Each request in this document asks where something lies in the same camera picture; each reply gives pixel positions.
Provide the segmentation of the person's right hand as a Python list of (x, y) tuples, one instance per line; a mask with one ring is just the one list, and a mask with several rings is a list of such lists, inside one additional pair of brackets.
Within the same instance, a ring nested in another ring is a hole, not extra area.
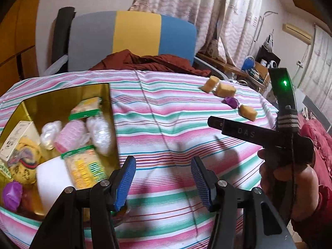
[(265, 163), (259, 168), (261, 188), (271, 199), (276, 181), (294, 182), (294, 202), (291, 219), (302, 221), (310, 217), (319, 203), (319, 181), (315, 170), (310, 165), (288, 165), (271, 170)]

